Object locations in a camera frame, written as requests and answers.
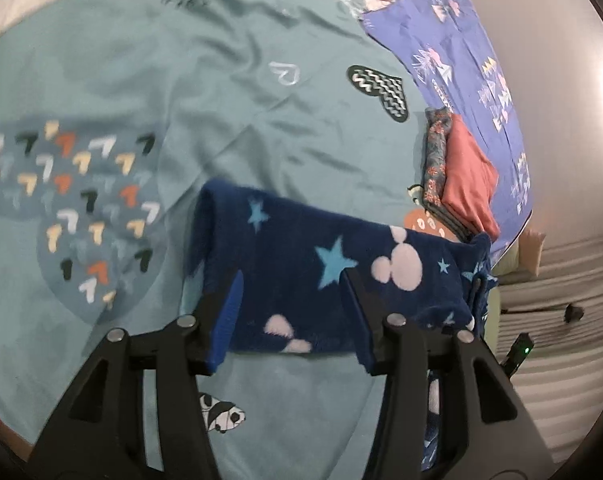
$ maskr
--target metal screw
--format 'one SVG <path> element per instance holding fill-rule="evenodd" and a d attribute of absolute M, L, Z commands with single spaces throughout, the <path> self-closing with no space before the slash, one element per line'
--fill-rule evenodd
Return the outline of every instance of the metal screw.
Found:
<path fill-rule="evenodd" d="M 457 339 L 462 343 L 472 343 L 475 340 L 475 336 L 468 330 L 459 330 L 459 332 L 457 332 Z"/>
<path fill-rule="evenodd" d="M 186 314 L 185 316 L 177 318 L 177 325 L 179 325 L 181 328 L 190 328 L 194 326 L 196 322 L 197 320 L 192 314 Z"/>
<path fill-rule="evenodd" d="M 106 338 L 111 343 L 118 343 L 123 339 L 123 336 L 125 335 L 126 333 L 123 331 L 123 328 L 113 328 L 112 330 L 110 330 L 110 332 L 108 332 Z"/>
<path fill-rule="evenodd" d="M 406 324 L 406 318 L 398 312 L 388 314 L 386 321 L 388 321 L 388 324 L 392 326 L 403 326 Z"/>

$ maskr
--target orange print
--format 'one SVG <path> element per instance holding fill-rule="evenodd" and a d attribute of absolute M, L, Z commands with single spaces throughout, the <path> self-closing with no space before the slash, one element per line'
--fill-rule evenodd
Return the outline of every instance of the orange print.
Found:
<path fill-rule="evenodd" d="M 55 186 L 57 186 L 57 192 L 59 192 L 60 195 L 65 195 L 72 184 L 72 175 L 67 173 L 57 175 L 54 178 L 54 183 Z"/>
<path fill-rule="evenodd" d="M 126 201 L 128 207 L 135 207 L 137 205 L 137 191 L 139 191 L 139 186 L 134 186 L 134 184 L 132 184 L 124 187 L 119 192 L 119 196 Z"/>
<path fill-rule="evenodd" d="M 57 136 L 55 144 L 61 147 L 61 156 L 68 158 L 72 152 L 72 148 L 75 146 L 75 132 L 67 132 Z"/>
<path fill-rule="evenodd" d="M 108 264 L 104 260 L 100 260 L 88 267 L 88 274 L 96 274 L 99 283 L 108 285 Z"/>

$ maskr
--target black device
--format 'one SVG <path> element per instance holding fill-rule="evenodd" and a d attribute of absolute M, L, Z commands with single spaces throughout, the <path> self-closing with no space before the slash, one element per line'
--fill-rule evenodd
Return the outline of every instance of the black device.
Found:
<path fill-rule="evenodd" d="M 566 311 L 564 312 L 564 322 L 573 323 L 579 321 L 584 317 L 584 309 L 580 306 L 574 306 L 572 303 L 568 303 Z"/>
<path fill-rule="evenodd" d="M 517 336 L 504 361 L 501 363 L 501 367 L 508 378 L 511 378 L 519 369 L 521 363 L 528 357 L 534 346 L 535 343 L 528 332 L 521 332 Z"/>
<path fill-rule="evenodd" d="M 50 416 L 26 466 L 35 480 L 219 480 L 199 404 L 196 375 L 210 375 L 213 332 L 232 280 L 204 296 L 195 316 L 99 343 Z M 462 330 L 422 331 L 389 314 L 354 269 L 342 273 L 347 319 L 370 351 L 366 368 L 386 375 L 379 424 L 363 478 L 546 480 L 550 454 L 485 343 Z M 141 377 L 156 369 L 160 472 L 146 465 Z M 427 370 L 440 373 L 442 426 L 437 464 L 421 472 Z"/>

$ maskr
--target zigzag heart patch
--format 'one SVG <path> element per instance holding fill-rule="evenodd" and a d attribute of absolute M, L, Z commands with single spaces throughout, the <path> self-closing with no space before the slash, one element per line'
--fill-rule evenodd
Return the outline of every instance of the zigzag heart patch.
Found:
<path fill-rule="evenodd" d="M 394 77 L 362 65 L 348 69 L 348 79 L 358 91 L 379 97 L 381 106 L 396 122 L 404 123 L 409 116 L 408 103 L 400 77 Z"/>

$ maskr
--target pink folded cloth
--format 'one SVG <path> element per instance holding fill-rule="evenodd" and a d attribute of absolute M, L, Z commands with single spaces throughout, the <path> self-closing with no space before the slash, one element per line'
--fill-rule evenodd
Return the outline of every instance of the pink folded cloth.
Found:
<path fill-rule="evenodd" d="M 459 222 L 473 233 L 485 231 L 492 241 L 499 238 L 499 225 L 490 211 L 499 174 L 459 114 L 446 146 L 446 183 L 441 201 Z"/>

